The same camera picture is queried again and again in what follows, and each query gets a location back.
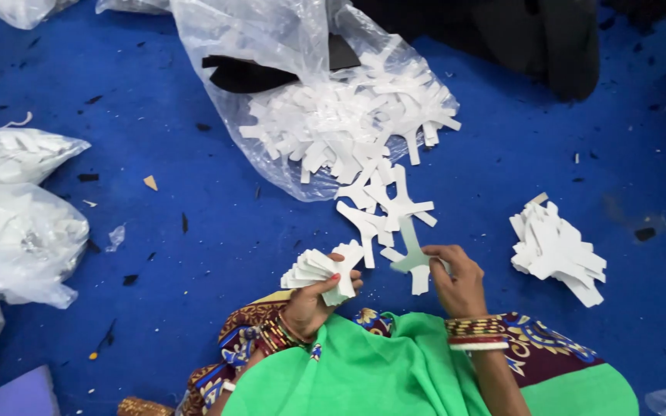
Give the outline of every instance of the white string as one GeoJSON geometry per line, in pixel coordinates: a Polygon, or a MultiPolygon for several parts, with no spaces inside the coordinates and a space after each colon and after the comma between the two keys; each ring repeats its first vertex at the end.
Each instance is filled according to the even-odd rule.
{"type": "Polygon", "coordinates": [[[4,128],[11,127],[11,126],[24,126],[25,124],[29,123],[32,121],[32,112],[27,112],[27,118],[24,119],[24,121],[21,121],[17,123],[16,121],[10,121],[7,123],[4,128]]]}

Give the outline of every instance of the blue floor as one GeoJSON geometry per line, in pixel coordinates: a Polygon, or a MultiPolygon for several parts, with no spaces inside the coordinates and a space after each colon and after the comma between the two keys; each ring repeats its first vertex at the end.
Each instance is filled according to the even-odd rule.
{"type": "MultiPolygon", "coordinates": [[[[217,361],[217,333],[231,311],[278,289],[299,251],[357,237],[332,201],[296,201],[254,171],[190,68],[170,16],[93,11],[94,1],[83,0],[32,31],[0,21],[0,106],[9,106],[0,126],[31,111],[30,127],[92,143],[44,187],[70,197],[102,248],[108,231],[127,229],[116,253],[86,254],[67,282],[79,291],[69,309],[5,307],[0,385],[48,364],[63,415],[114,414],[128,395],[175,405],[190,372],[217,361]],[[84,103],[95,96],[103,98],[84,103]],[[80,173],[100,180],[80,183],[80,173]],[[159,192],[143,185],[148,175],[159,192]],[[137,283],[122,286],[131,274],[137,283]],[[114,345],[89,361],[115,318],[114,345]]],[[[599,17],[610,14],[601,9],[599,17]]],[[[417,224],[421,242],[463,245],[486,271],[492,311],[540,317],[596,349],[643,399],[666,389],[666,21],[642,38],[618,18],[600,36],[599,85],[574,106],[520,75],[430,39],[414,42],[461,103],[464,127],[442,135],[420,166],[407,166],[409,188],[414,200],[436,206],[435,228],[417,224]],[[644,49],[634,53],[637,42],[644,49]],[[598,307],[510,265],[516,237],[508,217],[542,191],[608,262],[598,307]],[[647,217],[659,235],[640,243],[633,231],[647,217]]],[[[411,296],[409,279],[388,263],[377,255],[342,315],[365,306],[442,314],[433,290],[411,296]]]]}

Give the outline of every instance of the hand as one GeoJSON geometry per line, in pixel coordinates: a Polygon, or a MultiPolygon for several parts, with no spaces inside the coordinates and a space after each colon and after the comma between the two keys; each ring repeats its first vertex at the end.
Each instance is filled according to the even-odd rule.
{"type": "MultiPolygon", "coordinates": [[[[333,261],[343,261],[344,257],[340,254],[331,253],[328,257],[333,261]]],[[[364,285],[361,281],[361,272],[351,270],[351,284],[359,294],[359,289],[364,285]]],[[[282,312],[284,321],[296,335],[310,338],[318,332],[320,326],[325,324],[336,307],[326,306],[323,293],[336,287],[340,281],[340,275],[336,273],[330,279],[317,282],[308,287],[295,290],[287,307],[282,312]]]]}
{"type": "Polygon", "coordinates": [[[482,277],[485,272],[467,257],[459,246],[425,246],[423,254],[434,256],[430,267],[438,300],[446,313],[457,319],[487,315],[485,289],[482,277]],[[439,260],[451,266],[452,278],[439,260]]]}

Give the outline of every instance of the woman's right hand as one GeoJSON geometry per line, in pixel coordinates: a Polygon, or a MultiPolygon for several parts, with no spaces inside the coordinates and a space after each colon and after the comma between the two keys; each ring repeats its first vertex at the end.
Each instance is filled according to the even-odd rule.
{"type": "Polygon", "coordinates": [[[488,315],[482,277],[485,272],[467,257],[459,246],[425,246],[422,251],[433,256],[431,275],[438,293],[438,300],[450,317],[457,319],[488,315]],[[453,278],[438,259],[451,266],[453,278]]]}

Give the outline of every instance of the woman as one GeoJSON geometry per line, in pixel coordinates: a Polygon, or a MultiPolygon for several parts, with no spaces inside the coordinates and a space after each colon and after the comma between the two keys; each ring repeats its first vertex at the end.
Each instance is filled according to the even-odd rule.
{"type": "MultiPolygon", "coordinates": [[[[230,316],[220,334],[225,362],[192,374],[177,414],[639,414],[623,376],[592,350],[529,317],[489,315],[484,272],[461,247],[422,250],[433,256],[450,319],[371,309],[353,321],[333,315],[320,295],[338,275],[291,298],[277,292],[230,316]]],[[[357,291],[360,276],[351,272],[357,291]]],[[[126,399],[119,414],[147,414],[125,412],[140,405],[126,399]]]]}

